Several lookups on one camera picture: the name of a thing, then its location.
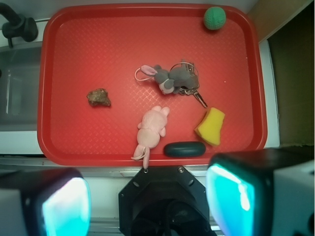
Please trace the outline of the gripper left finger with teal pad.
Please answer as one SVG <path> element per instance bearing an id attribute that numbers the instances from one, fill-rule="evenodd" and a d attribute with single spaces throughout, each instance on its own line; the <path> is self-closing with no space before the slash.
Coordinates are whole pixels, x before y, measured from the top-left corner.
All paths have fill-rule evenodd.
<path id="1" fill-rule="evenodd" d="M 89 185 L 77 169 L 0 176 L 2 236 L 86 236 L 91 210 Z"/>

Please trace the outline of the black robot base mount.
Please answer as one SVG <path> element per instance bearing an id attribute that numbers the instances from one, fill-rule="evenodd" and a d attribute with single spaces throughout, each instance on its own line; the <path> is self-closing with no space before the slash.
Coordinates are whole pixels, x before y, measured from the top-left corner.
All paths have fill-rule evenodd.
<path id="1" fill-rule="evenodd" d="M 183 166 L 141 169 L 119 192 L 125 236 L 214 236 L 206 188 Z"/>

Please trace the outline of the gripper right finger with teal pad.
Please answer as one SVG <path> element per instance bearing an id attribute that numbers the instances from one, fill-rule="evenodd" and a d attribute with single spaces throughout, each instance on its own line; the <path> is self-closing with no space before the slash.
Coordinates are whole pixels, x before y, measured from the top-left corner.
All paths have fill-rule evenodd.
<path id="1" fill-rule="evenodd" d="M 314 148 L 218 153 L 207 169 L 206 195 L 226 236 L 312 236 Z"/>

